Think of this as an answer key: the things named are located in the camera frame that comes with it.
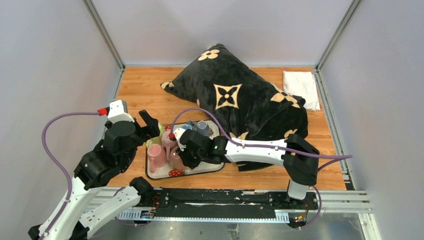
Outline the green octagonal mug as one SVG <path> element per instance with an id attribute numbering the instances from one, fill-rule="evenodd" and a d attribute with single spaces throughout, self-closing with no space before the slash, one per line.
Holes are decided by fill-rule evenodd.
<path id="1" fill-rule="evenodd" d="M 160 146 L 162 145 L 162 136 L 165 133 L 166 129 L 160 122 L 158 123 L 158 128 L 159 128 L 159 136 L 153 137 L 146 142 L 145 146 L 147 149 L 153 144 L 157 144 Z"/>

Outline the brown pink mug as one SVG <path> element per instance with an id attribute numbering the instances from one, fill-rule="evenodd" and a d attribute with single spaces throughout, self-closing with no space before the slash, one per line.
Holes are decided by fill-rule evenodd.
<path id="1" fill-rule="evenodd" d="M 169 164 L 170 166 L 174 169 L 174 170 L 178 170 L 178 171 L 192 171 L 193 169 L 185 166 L 183 164 L 183 160 L 182 158 L 179 156 L 179 152 L 180 152 L 180 148 L 174 147 L 169 154 Z"/>

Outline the white strawberry tray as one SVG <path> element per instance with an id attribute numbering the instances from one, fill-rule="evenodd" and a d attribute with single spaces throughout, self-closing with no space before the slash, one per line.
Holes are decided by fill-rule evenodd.
<path id="1" fill-rule="evenodd" d="M 171 125 L 164 125 L 165 131 L 171 130 Z M 166 157 L 168 160 L 167 165 L 160 167 L 156 170 L 155 173 L 150 172 L 150 163 L 148 161 L 148 155 L 147 155 L 147 148 L 146 148 L 146 160 L 145 160 L 145 174 L 146 176 L 151 180 L 160 180 L 160 179 L 169 179 L 173 177 L 182 177 L 187 175 L 198 175 L 198 174 L 205 174 L 205 173 L 213 173 L 220 171 L 225 164 L 211 164 L 206 162 L 201 162 L 198 167 L 192 169 L 192 170 L 185 170 L 185 171 L 178 171 L 171 167 L 169 158 L 170 158 L 170 152 L 171 150 L 169 148 L 165 149 Z"/>

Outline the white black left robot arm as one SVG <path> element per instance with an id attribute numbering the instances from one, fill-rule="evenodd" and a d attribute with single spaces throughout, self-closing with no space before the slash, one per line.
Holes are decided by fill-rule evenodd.
<path id="1" fill-rule="evenodd" d="M 73 171 L 73 176 L 53 156 L 46 143 L 47 130 L 55 121 L 70 116 L 104 116 L 111 113 L 110 107 L 96 112 L 64 113 L 50 120 L 41 135 L 42 145 L 51 160 L 64 173 L 67 191 L 50 217 L 39 225 L 32 226 L 28 235 L 32 240 L 88 240 L 102 226 L 125 209 L 140 205 L 155 207 L 154 188 L 143 177 L 134 178 L 130 184 L 106 203 L 87 215 L 87 206 L 110 180 L 124 173 L 135 159 L 138 147 L 160 134 L 159 122 L 146 110 L 139 111 L 146 126 L 140 126 L 131 116 L 105 123 L 104 137 L 93 150 L 84 154 Z"/>

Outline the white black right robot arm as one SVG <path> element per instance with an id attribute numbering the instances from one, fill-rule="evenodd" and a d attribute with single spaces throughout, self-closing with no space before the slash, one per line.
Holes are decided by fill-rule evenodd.
<path id="1" fill-rule="evenodd" d="M 183 165 L 190 169 L 200 163 L 239 162 L 284 167 L 290 177 L 285 201 L 292 209 L 305 203 L 308 188 L 317 183 L 319 151 L 297 134 L 290 134 L 287 139 L 256 141 L 223 135 L 210 138 L 183 128 L 172 133 Z"/>

